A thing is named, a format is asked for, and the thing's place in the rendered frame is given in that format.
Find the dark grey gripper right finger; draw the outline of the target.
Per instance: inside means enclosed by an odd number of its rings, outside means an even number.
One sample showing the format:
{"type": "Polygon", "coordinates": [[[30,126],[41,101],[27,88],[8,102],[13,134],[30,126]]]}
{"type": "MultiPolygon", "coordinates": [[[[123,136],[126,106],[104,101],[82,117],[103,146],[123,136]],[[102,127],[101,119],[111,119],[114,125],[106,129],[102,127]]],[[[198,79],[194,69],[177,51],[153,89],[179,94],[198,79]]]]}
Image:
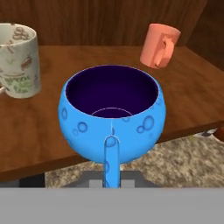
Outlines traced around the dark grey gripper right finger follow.
{"type": "Polygon", "coordinates": [[[121,188],[157,188],[158,185],[146,180],[140,171],[121,171],[121,188]]]}

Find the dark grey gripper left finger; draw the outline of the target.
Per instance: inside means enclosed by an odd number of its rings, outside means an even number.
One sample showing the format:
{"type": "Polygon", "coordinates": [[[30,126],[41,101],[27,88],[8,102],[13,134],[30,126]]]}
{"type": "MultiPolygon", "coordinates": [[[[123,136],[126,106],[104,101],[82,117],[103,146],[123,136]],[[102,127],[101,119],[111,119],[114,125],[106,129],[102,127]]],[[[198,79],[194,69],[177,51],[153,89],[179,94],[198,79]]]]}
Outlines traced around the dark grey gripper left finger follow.
{"type": "Polygon", "coordinates": [[[102,179],[103,171],[84,171],[76,181],[67,184],[66,187],[102,188],[102,179]]]}

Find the blue bubble-patterned mug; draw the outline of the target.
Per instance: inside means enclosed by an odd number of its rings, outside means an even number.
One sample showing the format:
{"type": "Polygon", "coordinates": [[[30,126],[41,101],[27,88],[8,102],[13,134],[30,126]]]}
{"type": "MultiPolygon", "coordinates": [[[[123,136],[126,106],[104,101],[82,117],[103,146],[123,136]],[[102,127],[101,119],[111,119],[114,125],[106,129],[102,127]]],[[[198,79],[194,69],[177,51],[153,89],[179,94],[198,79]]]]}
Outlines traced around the blue bubble-patterned mug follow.
{"type": "Polygon", "coordinates": [[[102,186],[121,186],[120,165],[146,154],[160,138],[166,117],[159,83],[130,66],[79,71],[64,85],[59,126],[69,146],[103,165],[102,186]]]}

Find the white and dark small object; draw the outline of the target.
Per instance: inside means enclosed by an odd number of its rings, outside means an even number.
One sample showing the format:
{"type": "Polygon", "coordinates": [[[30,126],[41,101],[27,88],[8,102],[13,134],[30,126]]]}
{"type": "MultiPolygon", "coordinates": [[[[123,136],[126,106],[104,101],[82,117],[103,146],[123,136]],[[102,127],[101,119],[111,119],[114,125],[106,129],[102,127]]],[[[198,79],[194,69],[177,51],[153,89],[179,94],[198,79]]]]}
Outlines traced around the white and dark small object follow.
{"type": "Polygon", "coordinates": [[[210,137],[217,129],[209,129],[209,130],[204,130],[200,133],[195,134],[195,137],[210,137]]]}

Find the white printed mug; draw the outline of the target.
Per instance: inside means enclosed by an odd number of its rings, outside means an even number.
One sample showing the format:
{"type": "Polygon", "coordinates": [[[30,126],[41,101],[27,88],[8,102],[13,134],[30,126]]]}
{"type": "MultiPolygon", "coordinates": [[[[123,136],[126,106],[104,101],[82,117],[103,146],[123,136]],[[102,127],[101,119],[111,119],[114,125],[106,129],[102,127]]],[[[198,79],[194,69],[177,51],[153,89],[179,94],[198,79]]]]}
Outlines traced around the white printed mug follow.
{"type": "Polygon", "coordinates": [[[40,90],[37,33],[26,25],[0,23],[0,94],[25,99],[40,90]]]}

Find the salmon pink mug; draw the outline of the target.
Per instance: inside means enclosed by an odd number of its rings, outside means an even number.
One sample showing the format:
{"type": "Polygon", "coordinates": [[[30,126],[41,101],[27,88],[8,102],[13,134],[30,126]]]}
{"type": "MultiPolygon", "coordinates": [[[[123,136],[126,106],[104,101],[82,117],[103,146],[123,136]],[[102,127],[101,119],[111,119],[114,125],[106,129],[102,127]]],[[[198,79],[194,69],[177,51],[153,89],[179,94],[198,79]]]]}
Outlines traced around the salmon pink mug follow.
{"type": "Polygon", "coordinates": [[[166,67],[173,55],[181,31],[165,24],[150,24],[140,61],[150,68],[166,67]]]}

